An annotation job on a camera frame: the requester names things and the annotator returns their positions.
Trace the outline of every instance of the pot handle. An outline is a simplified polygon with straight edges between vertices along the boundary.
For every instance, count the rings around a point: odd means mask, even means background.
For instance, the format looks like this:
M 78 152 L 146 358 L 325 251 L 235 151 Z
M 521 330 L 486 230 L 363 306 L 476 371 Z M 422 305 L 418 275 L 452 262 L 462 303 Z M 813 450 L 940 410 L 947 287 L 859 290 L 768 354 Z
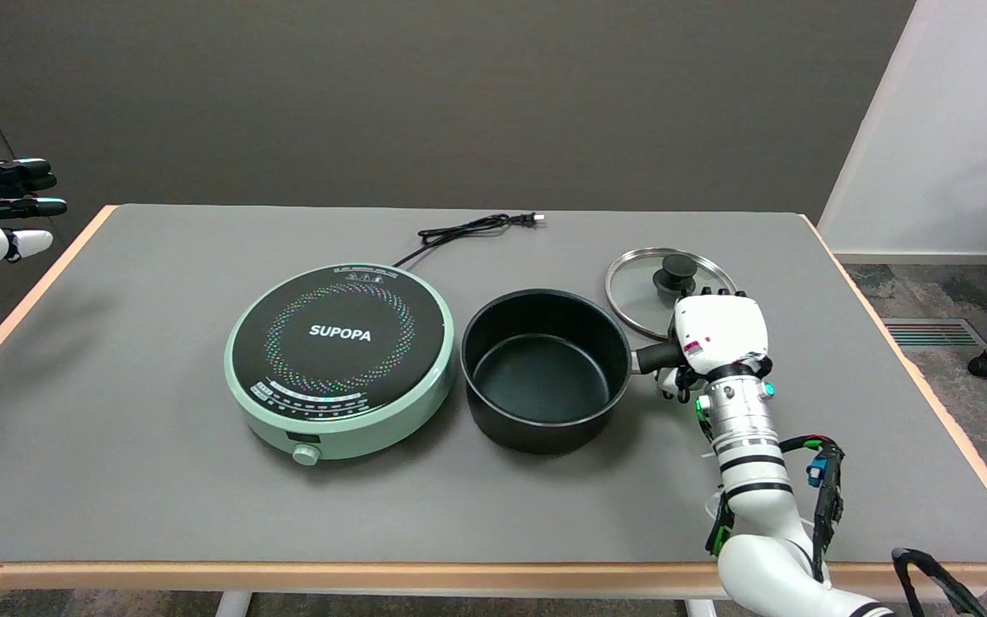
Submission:
M 685 352 L 673 341 L 651 344 L 631 354 L 631 367 L 638 374 L 651 374 L 658 368 L 677 368 L 685 363 Z

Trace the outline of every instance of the black power cord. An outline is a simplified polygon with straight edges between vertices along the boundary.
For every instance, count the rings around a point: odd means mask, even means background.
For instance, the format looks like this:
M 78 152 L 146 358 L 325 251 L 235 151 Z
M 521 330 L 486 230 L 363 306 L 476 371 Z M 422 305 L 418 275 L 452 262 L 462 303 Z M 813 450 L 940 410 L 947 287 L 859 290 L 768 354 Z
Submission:
M 424 253 L 424 251 L 436 249 L 438 246 L 444 246 L 456 238 L 479 234 L 482 231 L 496 231 L 500 230 L 501 227 L 511 225 L 534 227 L 541 222 L 543 222 L 543 215 L 534 212 L 514 214 L 512 216 L 502 213 L 482 216 L 481 219 L 474 219 L 470 223 L 463 223 L 463 225 L 456 225 L 455 227 L 436 227 L 432 228 L 432 230 L 421 230 L 418 231 L 418 237 L 422 239 L 422 248 L 396 261 L 395 268 L 403 266 L 404 263 L 411 261 L 411 259 Z
M 901 582 L 901 588 L 905 590 L 905 598 L 908 600 L 908 609 L 912 613 L 912 617 L 924 617 L 924 609 L 920 606 L 920 600 L 916 597 L 916 590 L 912 587 L 912 581 L 909 579 L 909 566 L 916 566 L 925 577 L 931 578 L 931 581 L 936 583 L 944 594 L 947 594 L 947 600 L 951 602 L 955 613 L 970 614 L 971 617 L 987 617 L 987 610 L 980 605 L 977 597 L 965 585 L 952 577 L 947 569 L 940 566 L 936 558 L 924 551 L 902 548 L 894 549 L 893 558 L 894 571 Z

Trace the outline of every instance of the colorful dot pattern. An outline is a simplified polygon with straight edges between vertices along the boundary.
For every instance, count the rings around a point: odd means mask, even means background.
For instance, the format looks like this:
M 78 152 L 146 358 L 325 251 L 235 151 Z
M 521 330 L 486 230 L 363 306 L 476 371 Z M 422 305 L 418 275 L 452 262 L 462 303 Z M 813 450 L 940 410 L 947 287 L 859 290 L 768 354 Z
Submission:
M 383 361 L 376 364 L 372 370 L 365 372 L 365 374 L 352 376 L 352 378 L 326 381 L 309 379 L 306 375 L 299 374 L 299 372 L 287 364 L 281 351 L 281 335 L 287 324 L 289 324 L 291 316 L 304 309 L 305 306 L 313 301 L 319 300 L 319 298 L 349 293 L 378 297 L 381 301 L 391 305 L 392 309 L 395 309 L 395 314 L 398 315 L 399 337 L 394 350 Z M 389 374 L 393 368 L 397 367 L 410 350 L 410 344 L 414 341 L 414 332 L 414 315 L 410 312 L 409 306 L 403 302 L 403 298 L 395 296 L 394 293 L 391 293 L 391 290 L 385 289 L 380 285 L 360 284 L 360 282 L 350 281 L 341 282 L 341 284 L 324 286 L 324 288 L 302 294 L 302 296 L 295 298 L 291 304 L 287 305 L 287 308 L 277 316 L 277 319 L 269 327 L 269 332 L 266 333 L 266 362 L 269 363 L 269 367 L 277 374 L 278 378 L 289 382 L 292 386 L 299 387 L 306 394 L 340 394 L 351 392 L 359 389 L 359 387 L 368 386 L 369 383 L 372 383 L 385 374 Z

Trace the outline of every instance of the table leg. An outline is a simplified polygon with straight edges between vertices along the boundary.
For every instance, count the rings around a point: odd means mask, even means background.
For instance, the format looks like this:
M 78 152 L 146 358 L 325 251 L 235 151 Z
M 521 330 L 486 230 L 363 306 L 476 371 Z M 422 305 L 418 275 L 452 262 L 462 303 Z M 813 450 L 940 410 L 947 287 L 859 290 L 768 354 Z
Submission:
M 688 617 L 718 617 L 712 600 L 685 600 Z
M 216 617 L 246 617 L 250 609 L 250 597 L 254 592 L 224 592 L 219 598 Z

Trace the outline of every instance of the induction cooktop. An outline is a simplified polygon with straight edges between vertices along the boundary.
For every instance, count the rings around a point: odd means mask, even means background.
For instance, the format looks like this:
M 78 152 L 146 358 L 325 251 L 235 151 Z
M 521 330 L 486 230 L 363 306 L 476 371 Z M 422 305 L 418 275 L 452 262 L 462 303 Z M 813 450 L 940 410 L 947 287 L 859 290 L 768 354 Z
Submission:
M 451 389 L 452 317 L 414 274 L 344 263 L 251 305 L 227 340 L 227 386 L 250 428 L 298 464 L 377 452 Z

